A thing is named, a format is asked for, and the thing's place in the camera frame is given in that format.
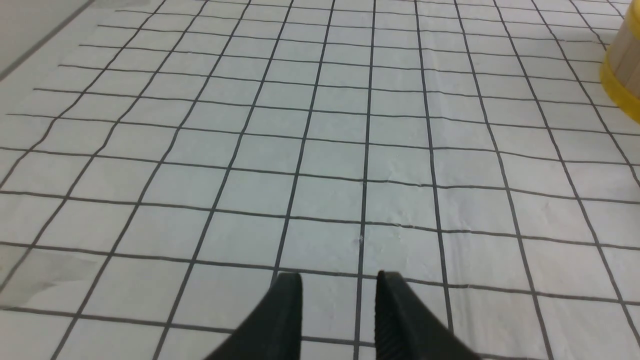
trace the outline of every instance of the wooden bucket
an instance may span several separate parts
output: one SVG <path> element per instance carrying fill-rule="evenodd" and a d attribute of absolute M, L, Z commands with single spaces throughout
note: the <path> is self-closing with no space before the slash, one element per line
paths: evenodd
<path fill-rule="evenodd" d="M 611 100 L 640 123 L 640 0 L 629 5 L 600 67 L 600 80 Z"/>

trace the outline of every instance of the white tile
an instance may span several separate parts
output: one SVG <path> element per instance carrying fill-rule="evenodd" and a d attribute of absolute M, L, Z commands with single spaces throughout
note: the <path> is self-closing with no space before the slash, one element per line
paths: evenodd
<path fill-rule="evenodd" d="M 502 163 L 509 187 L 512 189 L 575 196 L 560 161 L 503 154 Z"/>
<path fill-rule="evenodd" d="M 65 113 L 65 117 L 116 121 L 127 112 L 134 100 L 132 97 L 83 95 L 77 104 Z"/>
<path fill-rule="evenodd" d="M 533 99 L 525 78 L 517 76 L 477 75 L 482 96 Z"/>
<path fill-rule="evenodd" d="M 89 161 L 88 156 L 30 152 L 18 163 L 4 190 L 65 195 Z"/>
<path fill-rule="evenodd" d="M 303 274 L 302 283 L 302 335 L 353 339 L 356 279 Z"/>
<path fill-rule="evenodd" d="M 28 149 L 42 139 L 51 121 L 43 117 L 3 116 L 0 119 L 0 145 Z"/>
<path fill-rule="evenodd" d="M 276 108 L 308 110 L 311 105 L 313 86 L 280 83 L 265 83 L 260 90 L 257 104 Z"/>
<path fill-rule="evenodd" d="M 596 247 L 524 240 L 524 249 L 537 291 L 608 299 L 616 297 Z"/>
<path fill-rule="evenodd" d="M 140 206 L 116 252 L 191 259 L 207 216 L 206 211 Z"/>
<path fill-rule="evenodd" d="M 113 124 L 102 121 L 58 119 L 36 150 L 93 154 L 102 145 Z"/>
<path fill-rule="evenodd" d="M 284 7 L 251 4 L 244 12 L 243 19 L 282 22 L 286 14 L 287 8 Z M 288 21 L 292 21 L 291 12 L 289 12 Z"/>
<path fill-rule="evenodd" d="M 190 107 L 191 101 L 138 99 L 122 121 L 177 127 Z"/>
<path fill-rule="evenodd" d="M 238 20 L 236 19 L 221 19 L 212 17 L 198 16 L 193 21 L 189 31 L 194 33 L 212 33 L 219 35 L 231 35 L 236 27 Z"/>
<path fill-rule="evenodd" d="M 575 80 L 571 69 L 564 60 L 543 58 L 522 58 L 528 76 Z"/>
<path fill-rule="evenodd" d="M 134 29 L 97 27 L 82 41 L 82 44 L 122 47 L 135 34 L 136 30 Z"/>
<path fill-rule="evenodd" d="M 323 61 L 369 66 L 371 48 L 366 46 L 327 44 Z"/>
<path fill-rule="evenodd" d="M 137 201 L 156 164 L 95 158 L 71 193 L 74 197 Z"/>
<path fill-rule="evenodd" d="M 189 114 L 184 127 L 239 133 L 246 124 L 249 111 L 248 106 L 198 102 Z"/>
<path fill-rule="evenodd" d="M 172 53 L 160 69 L 162 72 L 209 75 L 218 57 L 216 55 Z"/>
<path fill-rule="evenodd" d="M 99 155 L 160 160 L 169 149 L 175 132 L 175 129 L 165 127 L 117 124 Z"/>
<path fill-rule="evenodd" d="M 226 167 L 236 149 L 236 134 L 181 129 L 167 161 Z"/>
<path fill-rule="evenodd" d="M 360 220 L 362 183 L 335 179 L 298 178 L 291 216 Z"/>
<path fill-rule="evenodd" d="M 441 72 L 435 70 L 424 71 L 426 91 L 445 94 L 460 94 L 464 96 L 477 96 L 476 82 L 472 74 L 459 74 L 455 72 Z"/>
<path fill-rule="evenodd" d="M 371 143 L 429 147 L 426 119 L 371 116 L 369 128 L 369 141 Z"/>
<path fill-rule="evenodd" d="M 362 272 L 399 272 L 410 279 L 442 282 L 438 235 L 431 231 L 398 226 L 365 228 Z"/>
<path fill-rule="evenodd" d="M 259 86 L 256 81 L 211 78 L 200 100 L 251 105 Z"/>
<path fill-rule="evenodd" d="M 316 343 L 302 341 L 300 343 L 300 360 L 352 360 L 353 347 L 351 345 Z"/>
<path fill-rule="evenodd" d="M 235 328 L 269 288 L 271 270 L 195 265 L 173 322 Z"/>
<path fill-rule="evenodd" d="M 265 59 L 222 56 L 218 66 L 216 66 L 216 70 L 213 71 L 213 75 L 226 78 L 261 80 L 264 77 L 268 62 L 269 60 Z"/>
<path fill-rule="evenodd" d="M 367 221 L 436 227 L 433 189 L 392 183 L 367 185 Z"/>
<path fill-rule="evenodd" d="M 413 49 L 375 47 L 373 49 L 373 65 L 399 67 L 402 69 L 419 69 L 420 53 Z"/>
<path fill-rule="evenodd" d="M 100 70 L 57 67 L 38 87 L 51 90 L 83 91 L 97 78 Z"/>
<path fill-rule="evenodd" d="M 323 42 L 326 26 L 301 25 L 287 23 L 280 36 L 283 40 L 298 40 L 302 42 Z"/>
<path fill-rule="evenodd" d="M 13 112 L 57 117 L 67 111 L 78 97 L 79 94 L 34 90 L 13 108 Z"/>
<path fill-rule="evenodd" d="M 369 68 L 323 63 L 319 85 L 369 87 Z"/>
<path fill-rule="evenodd" d="M 89 92 L 137 96 L 150 80 L 151 74 L 147 72 L 107 70 L 93 83 Z"/>
<path fill-rule="evenodd" d="M 184 31 L 192 20 L 193 17 L 188 15 L 156 13 L 149 17 L 142 28 L 162 31 Z"/>
<path fill-rule="evenodd" d="M 566 167 L 580 197 L 640 201 L 640 188 L 626 165 L 569 163 Z"/>
<path fill-rule="evenodd" d="M 200 76 L 156 74 L 143 95 L 169 99 L 196 99 L 204 81 Z"/>
<path fill-rule="evenodd" d="M 152 357 L 163 328 L 80 319 L 60 352 L 63 359 Z"/>
<path fill-rule="evenodd" d="M 0 356 L 3 359 L 51 358 L 71 318 L 2 311 Z"/>
<path fill-rule="evenodd" d="M 109 69 L 156 71 L 166 55 L 162 51 L 124 49 L 109 65 Z"/>
<path fill-rule="evenodd" d="M 632 360 L 640 356 L 619 304 L 541 297 L 540 308 L 555 354 L 584 360 Z"/>
<path fill-rule="evenodd" d="M 551 137 L 546 129 L 492 126 L 491 130 L 498 149 L 502 152 L 512 152 L 518 155 L 535 156 L 538 158 L 558 159 L 556 148 L 551 142 Z"/>
<path fill-rule="evenodd" d="M 601 243 L 637 246 L 640 208 L 631 204 L 584 201 L 591 225 Z"/>
<path fill-rule="evenodd" d="M 311 115 L 309 138 L 363 142 L 367 132 L 365 115 L 314 112 Z"/>
<path fill-rule="evenodd" d="M 364 145 L 307 140 L 300 173 L 362 179 L 364 150 Z"/>
<path fill-rule="evenodd" d="M 284 215 L 293 176 L 231 171 L 220 197 L 220 209 Z"/>
<path fill-rule="evenodd" d="M 374 67 L 371 87 L 383 90 L 422 91 L 422 79 L 419 70 Z"/>
<path fill-rule="evenodd" d="M 34 249 L 4 288 L 0 306 L 75 313 L 104 259 L 105 256 Z"/>
<path fill-rule="evenodd" d="M 593 241 L 577 201 L 516 192 L 511 196 L 523 235 Z"/>
<path fill-rule="evenodd" d="M 163 164 L 142 200 L 153 204 L 210 208 L 224 176 L 225 171 L 217 168 Z"/>
<path fill-rule="evenodd" d="M 536 79 L 529 80 L 540 100 L 588 103 L 579 84 L 575 81 Z"/>
<path fill-rule="evenodd" d="M 472 350 L 507 357 L 547 355 L 530 295 L 450 289 L 455 335 Z"/>
<path fill-rule="evenodd" d="M 0 195 L 0 239 L 32 243 L 61 200 L 24 195 Z"/>
<path fill-rule="evenodd" d="M 431 119 L 431 134 L 433 147 L 495 150 L 486 124 Z"/>
<path fill-rule="evenodd" d="M 615 135 L 618 145 L 631 163 L 640 163 L 640 146 L 637 144 L 638 137 L 631 135 Z"/>
<path fill-rule="evenodd" d="M 108 47 L 78 46 L 70 52 L 62 64 L 104 68 L 115 57 L 118 49 Z"/>
<path fill-rule="evenodd" d="M 280 40 L 273 58 L 281 60 L 319 61 L 322 49 L 322 44 Z"/>
<path fill-rule="evenodd" d="M 318 64 L 316 63 L 273 60 L 269 66 L 266 80 L 313 85 L 316 83 L 317 73 Z"/>
<path fill-rule="evenodd" d="M 247 133 L 301 138 L 307 126 L 307 117 L 308 112 L 303 110 L 254 108 Z"/>
<path fill-rule="evenodd" d="M 282 24 L 278 22 L 265 22 L 254 20 L 240 20 L 234 36 L 254 38 L 278 38 Z"/>
<path fill-rule="evenodd" d="M 4 179 L 13 164 L 23 154 L 24 151 L 0 150 L 0 179 Z"/>
<path fill-rule="evenodd" d="M 291 8 L 289 10 L 288 22 L 303 22 L 305 24 L 327 25 L 330 11 L 318 9 Z"/>
<path fill-rule="evenodd" d="M 215 213 L 198 259 L 273 266 L 283 225 L 280 218 Z"/>
<path fill-rule="evenodd" d="M 383 34 L 381 32 L 382 30 L 380 32 L 376 31 L 376 42 L 379 42 L 380 39 L 383 38 Z M 371 29 L 332 26 L 329 28 L 327 42 L 333 44 L 371 46 Z"/>
<path fill-rule="evenodd" d="M 224 50 L 228 40 L 229 37 L 225 35 L 186 33 L 182 37 L 182 40 L 180 40 L 178 45 L 175 47 L 175 50 L 218 55 L 222 53 L 222 50 Z M 172 46 L 175 44 L 174 40 L 169 40 L 167 42 L 171 43 Z M 166 45 L 158 47 L 160 47 L 161 49 L 165 49 Z"/>
<path fill-rule="evenodd" d="M 367 161 L 369 180 L 431 183 L 429 151 L 426 149 L 370 145 Z"/>
<path fill-rule="evenodd" d="M 69 200 L 53 218 L 38 244 L 110 251 L 133 206 Z"/>
<path fill-rule="evenodd" d="M 624 161 L 608 134 L 565 130 L 553 130 L 553 134 L 565 160 Z"/>
<path fill-rule="evenodd" d="M 83 313 L 166 321 L 188 264 L 111 258 Z"/>
<path fill-rule="evenodd" d="M 440 186 L 504 187 L 500 163 L 494 152 L 435 150 L 433 163 L 436 183 Z"/>
<path fill-rule="evenodd" d="M 244 135 L 234 168 L 294 173 L 300 156 L 301 140 Z"/>
<path fill-rule="evenodd" d="M 502 190 L 438 189 L 444 230 L 514 234 L 507 194 Z"/>
<path fill-rule="evenodd" d="M 359 225 L 291 220 L 280 266 L 355 274 L 359 249 Z"/>
<path fill-rule="evenodd" d="M 220 334 L 218 332 L 170 329 L 164 339 L 158 359 L 204 359 L 222 344 L 227 337 L 228 334 Z"/>
<path fill-rule="evenodd" d="M 545 112 L 549 127 L 604 131 L 598 114 L 590 105 L 542 102 L 540 106 Z"/>
<path fill-rule="evenodd" d="M 449 284 L 529 290 L 518 240 L 480 234 L 443 234 Z"/>
<path fill-rule="evenodd" d="M 640 299 L 640 291 L 636 286 L 636 274 L 640 269 L 640 252 L 636 250 L 602 249 L 607 258 L 613 277 L 620 289 L 622 298 L 626 301 Z"/>

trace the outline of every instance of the yellow rim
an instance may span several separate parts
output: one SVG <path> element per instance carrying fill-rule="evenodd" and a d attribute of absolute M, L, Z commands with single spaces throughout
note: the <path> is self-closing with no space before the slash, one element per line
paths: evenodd
<path fill-rule="evenodd" d="M 630 118 L 640 124 L 640 99 L 631 94 L 611 71 L 609 59 L 605 56 L 604 62 L 600 67 L 600 81 L 607 95 L 624 111 Z"/>

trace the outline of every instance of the white wall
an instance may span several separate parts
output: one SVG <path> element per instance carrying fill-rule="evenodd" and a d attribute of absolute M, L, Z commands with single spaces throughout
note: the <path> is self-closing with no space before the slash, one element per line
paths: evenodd
<path fill-rule="evenodd" d="M 0 74 L 88 0 L 0 0 Z"/>

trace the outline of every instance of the floor mat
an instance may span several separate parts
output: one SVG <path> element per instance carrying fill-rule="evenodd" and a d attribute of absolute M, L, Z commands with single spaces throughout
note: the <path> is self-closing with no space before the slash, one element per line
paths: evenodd
<path fill-rule="evenodd" d="M 640 358 L 627 6 L 115 11 L 0 121 L 0 357 L 201 359 L 299 272 L 302 359 L 370 360 L 385 269 L 485 359 Z"/>

